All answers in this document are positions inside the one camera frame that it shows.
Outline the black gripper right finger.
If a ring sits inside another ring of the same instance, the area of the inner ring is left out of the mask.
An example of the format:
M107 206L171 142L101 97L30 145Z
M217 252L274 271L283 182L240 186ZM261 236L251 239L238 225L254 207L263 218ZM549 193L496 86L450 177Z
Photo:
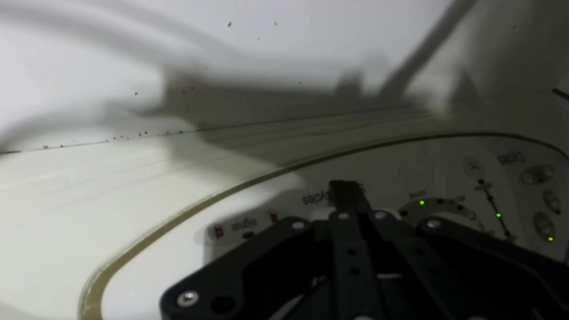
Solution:
M372 209L357 181L331 181L331 202L356 218L348 248L363 245L370 266L388 261L425 303L420 320L569 320L569 268L448 218L409 225Z

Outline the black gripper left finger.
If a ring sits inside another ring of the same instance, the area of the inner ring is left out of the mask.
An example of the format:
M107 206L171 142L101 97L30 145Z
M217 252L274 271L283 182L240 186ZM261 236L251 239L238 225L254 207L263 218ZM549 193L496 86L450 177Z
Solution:
M324 220L288 216L169 286L162 320L268 320L325 273Z

